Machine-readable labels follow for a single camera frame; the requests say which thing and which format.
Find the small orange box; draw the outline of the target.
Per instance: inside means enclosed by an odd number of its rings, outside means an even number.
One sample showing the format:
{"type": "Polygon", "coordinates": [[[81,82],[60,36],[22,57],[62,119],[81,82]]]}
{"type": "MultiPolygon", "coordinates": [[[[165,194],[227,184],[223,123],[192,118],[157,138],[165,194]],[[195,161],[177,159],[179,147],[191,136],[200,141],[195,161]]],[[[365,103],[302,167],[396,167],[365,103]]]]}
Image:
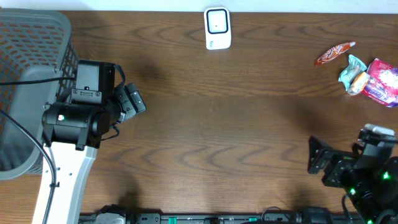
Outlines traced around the small orange box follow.
{"type": "Polygon", "coordinates": [[[369,79],[370,75],[368,75],[366,72],[360,73],[353,80],[352,84],[347,90],[347,93],[351,96],[361,93],[368,84],[369,79]]]}

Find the green white snack packet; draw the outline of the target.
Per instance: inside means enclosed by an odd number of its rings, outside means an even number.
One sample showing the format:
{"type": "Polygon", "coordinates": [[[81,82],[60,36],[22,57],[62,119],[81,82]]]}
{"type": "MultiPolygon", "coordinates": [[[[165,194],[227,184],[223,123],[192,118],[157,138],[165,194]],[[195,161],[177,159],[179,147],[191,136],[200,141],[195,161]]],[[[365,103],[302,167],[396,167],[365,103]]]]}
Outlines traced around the green white snack packet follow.
{"type": "Polygon", "coordinates": [[[367,66],[354,55],[349,55],[348,63],[349,65],[340,73],[338,78],[338,81],[344,85],[346,91],[349,90],[356,76],[367,69],[367,66]]]}

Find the red purple snack pack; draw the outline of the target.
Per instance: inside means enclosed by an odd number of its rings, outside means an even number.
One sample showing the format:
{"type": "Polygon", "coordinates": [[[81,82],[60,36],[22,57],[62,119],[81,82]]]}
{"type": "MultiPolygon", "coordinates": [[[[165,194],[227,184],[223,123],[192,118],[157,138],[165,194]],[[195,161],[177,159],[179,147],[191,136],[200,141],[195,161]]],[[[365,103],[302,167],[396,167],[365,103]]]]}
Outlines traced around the red purple snack pack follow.
{"type": "Polygon", "coordinates": [[[397,107],[397,67],[375,58],[366,73],[369,80],[362,94],[386,107],[397,107]]]}

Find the orange brown snack bag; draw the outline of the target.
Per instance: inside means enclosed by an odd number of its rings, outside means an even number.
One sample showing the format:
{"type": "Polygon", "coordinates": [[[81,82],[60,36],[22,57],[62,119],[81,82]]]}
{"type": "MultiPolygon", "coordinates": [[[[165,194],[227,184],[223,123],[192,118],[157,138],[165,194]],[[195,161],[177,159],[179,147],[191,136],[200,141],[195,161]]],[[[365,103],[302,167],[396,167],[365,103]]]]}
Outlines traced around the orange brown snack bag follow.
{"type": "Polygon", "coordinates": [[[316,61],[314,61],[314,66],[323,65],[327,62],[334,60],[335,58],[339,57],[341,54],[345,53],[347,50],[354,47],[356,44],[357,42],[346,42],[330,48],[324,54],[319,56],[316,59],[316,61]]]}

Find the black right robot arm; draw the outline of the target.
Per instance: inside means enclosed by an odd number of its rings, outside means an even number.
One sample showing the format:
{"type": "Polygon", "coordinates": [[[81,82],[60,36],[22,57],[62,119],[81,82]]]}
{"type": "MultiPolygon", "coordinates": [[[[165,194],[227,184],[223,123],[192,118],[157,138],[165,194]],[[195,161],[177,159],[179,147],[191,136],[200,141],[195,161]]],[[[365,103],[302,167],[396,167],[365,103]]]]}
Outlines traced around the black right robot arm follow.
{"type": "Polygon", "coordinates": [[[307,172],[323,170],[323,185],[343,189],[363,222],[397,223],[396,144],[393,133],[369,129],[360,130],[351,152],[310,136],[307,172]]]}

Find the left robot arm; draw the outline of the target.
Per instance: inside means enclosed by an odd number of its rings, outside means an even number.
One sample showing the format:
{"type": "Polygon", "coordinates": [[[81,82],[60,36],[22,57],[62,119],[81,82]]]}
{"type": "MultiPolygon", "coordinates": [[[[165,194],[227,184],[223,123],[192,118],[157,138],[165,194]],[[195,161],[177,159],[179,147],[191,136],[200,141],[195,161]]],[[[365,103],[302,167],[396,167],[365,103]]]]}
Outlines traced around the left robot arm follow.
{"type": "Polygon", "coordinates": [[[146,110],[120,65],[80,60],[70,102],[57,101],[42,115],[43,173],[33,223],[77,223],[86,181],[103,135],[146,110]]]}

